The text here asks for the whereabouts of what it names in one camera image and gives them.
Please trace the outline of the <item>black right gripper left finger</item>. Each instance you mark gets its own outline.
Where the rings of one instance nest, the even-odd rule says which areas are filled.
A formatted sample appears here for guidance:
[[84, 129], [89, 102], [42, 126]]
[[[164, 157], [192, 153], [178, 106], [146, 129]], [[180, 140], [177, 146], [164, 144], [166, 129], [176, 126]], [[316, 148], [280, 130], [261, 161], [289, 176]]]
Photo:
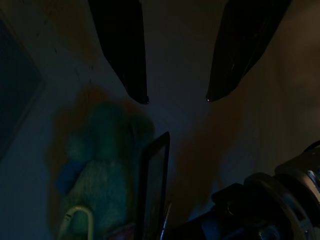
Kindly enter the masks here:
[[104, 57], [127, 94], [148, 104], [145, 32], [138, 0], [90, 0], [90, 12]]

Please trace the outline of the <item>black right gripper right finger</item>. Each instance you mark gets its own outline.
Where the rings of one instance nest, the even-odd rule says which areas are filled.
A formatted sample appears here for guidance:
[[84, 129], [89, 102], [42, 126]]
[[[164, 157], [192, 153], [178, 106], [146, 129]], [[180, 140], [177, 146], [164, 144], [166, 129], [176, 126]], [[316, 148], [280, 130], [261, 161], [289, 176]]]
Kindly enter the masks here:
[[238, 87], [262, 57], [290, 4], [289, 0], [227, 1], [214, 45], [208, 102]]

